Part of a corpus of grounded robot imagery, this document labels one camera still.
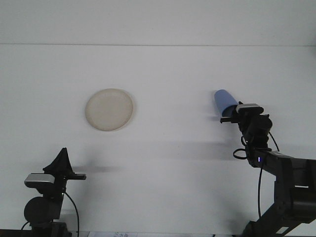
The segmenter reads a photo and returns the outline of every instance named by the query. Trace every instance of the cable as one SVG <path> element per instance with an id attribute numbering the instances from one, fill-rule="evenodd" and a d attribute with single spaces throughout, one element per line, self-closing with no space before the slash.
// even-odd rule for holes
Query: cable
<path id="1" fill-rule="evenodd" d="M 77 237 L 79 237 L 79 213 L 78 213 L 78 209 L 76 207 L 75 202 L 72 200 L 72 198 L 68 195 L 68 193 L 66 193 L 66 196 L 70 199 L 70 201 L 73 203 L 75 210 L 76 210 L 76 214 L 77 214 Z"/>
<path id="2" fill-rule="evenodd" d="M 25 224 L 22 226 L 21 230 L 23 230 L 24 227 L 25 227 L 28 223 L 29 223 L 29 221 L 28 221 L 27 223 L 25 223 Z"/>
<path id="3" fill-rule="evenodd" d="M 272 134 L 269 132 L 269 134 L 270 134 L 270 136 L 271 136 L 271 138 L 272 138 L 272 140 L 274 141 L 274 143 L 275 143 L 275 145 L 276 145 L 276 149 L 277 149 L 277 151 L 279 152 L 280 151 L 280 149 L 278 148 L 278 145 L 277 145 L 277 143 L 276 143 L 276 141 L 275 141 L 275 138 L 272 136 Z"/>
<path id="4" fill-rule="evenodd" d="M 259 218 L 261 218 L 261 210 L 260 210 L 260 188 L 261 188 L 261 178 L 262 178 L 262 170 L 263 170 L 264 162 L 265 162 L 265 160 L 262 159 L 262 164 L 261 164 L 261 167 L 260 167 L 260 174 L 259 174 L 259 181 L 258 181 L 258 214 L 259 214 Z"/>

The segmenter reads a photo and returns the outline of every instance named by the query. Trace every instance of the white wall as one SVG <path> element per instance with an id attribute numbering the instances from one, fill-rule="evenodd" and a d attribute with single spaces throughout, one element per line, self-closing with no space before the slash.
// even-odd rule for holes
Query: white wall
<path id="1" fill-rule="evenodd" d="M 1 0 L 1 43 L 316 45 L 314 0 Z"/>
<path id="2" fill-rule="evenodd" d="M 0 215 L 1 228 L 20 228 L 25 204 L 37 195 L 24 186 L 25 177 L 40 172 L 67 147 L 74 170 L 88 176 L 67 186 L 79 208 L 82 230 L 240 233 L 249 220 L 257 219 L 259 170 L 232 157 L 240 147 L 240 134 L 236 125 L 218 121 L 213 93 L 221 88 L 271 114 L 272 133 L 284 154 L 314 158 L 316 47 L 13 43 L 311 45 L 316 19 L 310 11 L 315 1 L 135 1 L 130 8 L 130 2 L 121 1 L 25 2 L 0 2 L 1 42 L 9 43 L 0 45 L 0 201 L 5 213 Z M 221 7 L 222 14 L 205 7 L 212 4 Z M 101 14 L 105 5 L 106 14 Z M 239 20 L 230 17 L 235 10 L 248 12 L 246 6 L 265 10 L 253 16 L 240 14 Z M 284 26 L 292 29 L 286 37 L 269 21 L 269 10 L 280 9 L 283 15 L 272 19 L 289 22 L 286 16 L 291 19 L 295 14 L 288 8 L 300 15 L 292 22 L 303 30 L 300 37 L 299 30 Z M 192 9 L 191 17 L 185 17 Z M 157 21 L 166 11 L 164 22 Z M 229 41 L 211 31 L 193 34 L 200 21 L 208 22 L 202 17 L 209 17 L 208 11 L 217 14 L 212 27 L 222 18 L 232 19 L 234 31 L 222 32 Z M 127 16 L 135 18 L 125 21 Z M 136 34 L 148 32 L 152 23 L 144 20 L 147 16 L 160 30 Z M 98 17 L 111 21 L 103 21 L 105 28 L 92 27 L 90 22 Z M 253 29 L 258 28 L 261 19 L 270 35 L 266 40 L 242 27 L 252 22 Z M 123 21 L 126 28 L 119 27 Z M 231 27 L 227 21 L 218 24 L 218 32 Z M 112 34 L 103 40 L 107 27 Z M 133 96 L 136 113 L 127 127 L 102 132 L 87 123 L 84 108 L 93 93 L 111 87 Z M 263 211 L 273 202 L 273 181 L 264 173 Z M 62 216 L 74 230 L 75 212 L 68 200 Z M 312 223 L 291 234 L 315 233 Z"/>

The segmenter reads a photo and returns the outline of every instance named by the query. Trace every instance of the paper plate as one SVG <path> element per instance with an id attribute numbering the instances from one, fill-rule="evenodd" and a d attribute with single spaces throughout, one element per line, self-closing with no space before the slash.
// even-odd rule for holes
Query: paper plate
<path id="1" fill-rule="evenodd" d="M 85 107 L 85 116 L 89 124 L 103 131 L 113 131 L 123 127 L 132 114 L 132 99 L 120 89 L 105 89 L 97 92 Z"/>

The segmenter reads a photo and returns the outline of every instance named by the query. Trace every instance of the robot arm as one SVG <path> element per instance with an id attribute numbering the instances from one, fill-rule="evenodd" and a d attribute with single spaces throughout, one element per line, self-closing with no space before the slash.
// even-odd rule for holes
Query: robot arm
<path id="1" fill-rule="evenodd" d="M 274 203 L 240 237 L 281 237 L 301 223 L 316 219 L 316 160 L 297 159 L 268 147 L 272 127 L 269 115 L 256 104 L 237 103 L 225 90 L 215 94 L 222 112 L 220 122 L 237 123 L 245 146 L 245 159 L 276 177 Z"/>

